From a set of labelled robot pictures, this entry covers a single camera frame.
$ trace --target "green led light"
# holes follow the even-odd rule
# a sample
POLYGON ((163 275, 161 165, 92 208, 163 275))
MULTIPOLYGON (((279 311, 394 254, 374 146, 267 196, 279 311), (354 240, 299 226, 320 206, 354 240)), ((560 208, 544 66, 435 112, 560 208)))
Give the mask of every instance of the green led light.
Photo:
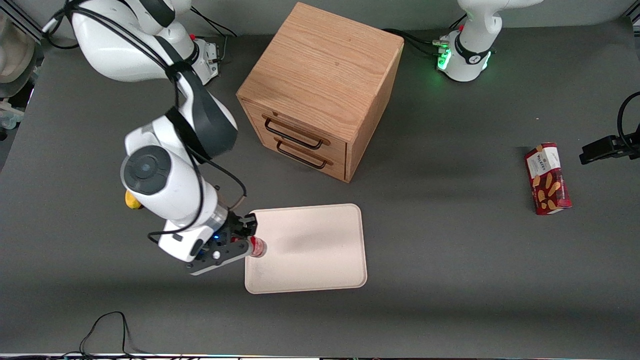
POLYGON ((440 70, 444 70, 447 68, 449 64, 449 60, 451 59, 451 50, 447 49, 444 54, 440 55, 440 59, 438 60, 438 67, 440 70))
POLYGON ((491 57, 491 51, 486 55, 486 60, 484 61, 484 65, 482 65, 482 69, 486 69, 486 66, 489 64, 489 58, 491 57))

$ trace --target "wooden cabinet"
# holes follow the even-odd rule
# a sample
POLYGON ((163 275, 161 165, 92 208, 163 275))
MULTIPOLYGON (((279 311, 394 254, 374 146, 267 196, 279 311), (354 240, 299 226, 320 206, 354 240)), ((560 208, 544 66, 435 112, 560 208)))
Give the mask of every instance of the wooden cabinet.
POLYGON ((298 3, 237 97, 264 146, 349 182, 387 107, 403 44, 298 3))

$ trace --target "yellow object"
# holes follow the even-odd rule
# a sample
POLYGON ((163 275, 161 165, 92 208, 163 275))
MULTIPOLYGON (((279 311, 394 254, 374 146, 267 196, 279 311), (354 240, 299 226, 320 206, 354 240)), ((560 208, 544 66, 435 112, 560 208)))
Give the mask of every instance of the yellow object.
POLYGON ((138 201, 129 190, 124 194, 124 202, 127 204, 129 209, 137 210, 143 207, 142 204, 140 204, 140 201, 138 201))

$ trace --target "black strap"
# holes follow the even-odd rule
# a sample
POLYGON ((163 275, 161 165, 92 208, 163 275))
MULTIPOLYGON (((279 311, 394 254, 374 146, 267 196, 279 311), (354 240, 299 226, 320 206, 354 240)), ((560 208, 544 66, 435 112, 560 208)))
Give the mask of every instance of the black strap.
POLYGON ((178 132, 178 136, 180 137, 180 139, 182 139, 185 145, 192 148, 195 152, 200 154, 203 158, 207 160, 211 160, 211 157, 207 154, 207 152, 204 150, 204 147, 198 140, 198 136, 196 135, 196 132, 193 131, 193 128, 191 127, 191 125, 189 125, 189 122, 187 121, 187 119, 185 119, 184 116, 182 116, 180 111, 178 111, 178 108, 176 108, 175 106, 172 106, 169 109, 169 111, 167 111, 164 115, 173 124, 173 127, 178 132))
POLYGON ((166 74, 166 77, 168 79, 178 79, 178 74, 185 71, 193 72, 193 68, 191 67, 190 63, 182 60, 173 63, 173 65, 170 65, 164 70, 164 73, 166 74))
POLYGON ((462 46, 462 43, 460 42, 460 34, 456 36, 456 41, 454 45, 456 46, 456 51, 458 52, 458 54, 462 55, 462 57, 467 61, 467 64, 469 65, 475 65, 479 63, 482 59, 484 59, 484 57, 489 53, 489 51, 491 51, 491 48, 489 48, 481 53, 474 53, 471 50, 465 49, 465 47, 462 46))

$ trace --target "metal frame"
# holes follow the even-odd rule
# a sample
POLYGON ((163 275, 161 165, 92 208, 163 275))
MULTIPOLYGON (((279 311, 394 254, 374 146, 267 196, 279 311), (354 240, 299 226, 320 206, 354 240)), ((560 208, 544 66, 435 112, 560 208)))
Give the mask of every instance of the metal frame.
POLYGON ((0 11, 5 13, 12 22, 33 40, 40 43, 42 27, 33 20, 14 0, 0 0, 0 11))

